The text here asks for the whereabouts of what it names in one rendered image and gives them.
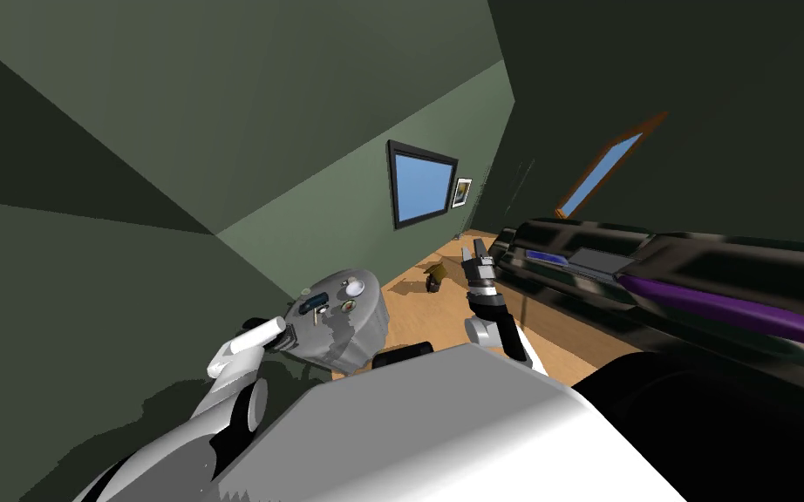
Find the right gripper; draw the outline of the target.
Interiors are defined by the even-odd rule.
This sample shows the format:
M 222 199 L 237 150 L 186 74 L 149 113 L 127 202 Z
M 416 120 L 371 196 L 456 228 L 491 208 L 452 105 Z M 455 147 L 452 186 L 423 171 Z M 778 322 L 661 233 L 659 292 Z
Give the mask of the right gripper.
M 481 238 L 473 240 L 474 256 L 467 246 L 461 247 L 461 263 L 469 282 L 493 282 L 494 261 Z

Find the grey round appliance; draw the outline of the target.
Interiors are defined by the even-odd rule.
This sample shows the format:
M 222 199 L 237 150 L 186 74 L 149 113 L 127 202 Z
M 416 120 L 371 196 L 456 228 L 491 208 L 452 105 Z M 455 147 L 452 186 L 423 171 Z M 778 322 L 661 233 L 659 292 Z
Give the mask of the grey round appliance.
M 344 291 L 350 277 L 365 282 L 358 297 Z M 342 313 L 341 304 L 347 300 L 356 300 L 356 308 Z M 312 284 L 310 292 L 292 303 L 284 320 L 295 327 L 299 341 L 287 352 L 349 376 L 385 347 L 390 317 L 375 275 L 365 268 L 346 268 Z

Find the dark-framed window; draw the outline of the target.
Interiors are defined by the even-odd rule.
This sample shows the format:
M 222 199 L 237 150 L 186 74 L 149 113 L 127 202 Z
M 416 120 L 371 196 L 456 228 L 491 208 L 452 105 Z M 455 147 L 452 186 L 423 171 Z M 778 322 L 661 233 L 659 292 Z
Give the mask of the dark-framed window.
M 459 160 L 397 140 L 386 141 L 393 227 L 400 230 L 452 207 Z

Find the brown-framed window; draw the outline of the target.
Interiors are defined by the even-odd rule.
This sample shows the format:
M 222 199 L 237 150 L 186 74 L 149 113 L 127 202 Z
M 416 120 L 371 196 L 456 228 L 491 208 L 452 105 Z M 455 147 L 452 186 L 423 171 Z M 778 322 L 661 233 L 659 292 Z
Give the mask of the brown-framed window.
M 645 142 L 665 121 L 668 112 L 660 112 L 605 145 L 591 161 L 577 182 L 555 206 L 555 217 L 571 219 L 590 196 L 616 171 L 632 151 Z

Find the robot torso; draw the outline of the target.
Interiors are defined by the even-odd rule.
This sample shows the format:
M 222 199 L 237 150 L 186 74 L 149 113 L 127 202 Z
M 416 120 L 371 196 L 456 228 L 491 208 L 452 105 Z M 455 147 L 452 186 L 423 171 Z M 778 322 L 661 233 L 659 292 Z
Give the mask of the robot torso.
M 571 388 L 463 344 L 308 390 L 206 502 L 685 502 Z

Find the black glossy furniture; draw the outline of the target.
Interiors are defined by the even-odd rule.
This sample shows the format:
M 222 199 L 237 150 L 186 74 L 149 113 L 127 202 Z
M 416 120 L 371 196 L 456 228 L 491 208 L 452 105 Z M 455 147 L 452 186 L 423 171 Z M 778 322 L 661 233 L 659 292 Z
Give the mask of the black glossy furniture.
M 804 242 L 538 218 L 489 252 L 504 285 L 804 415 Z

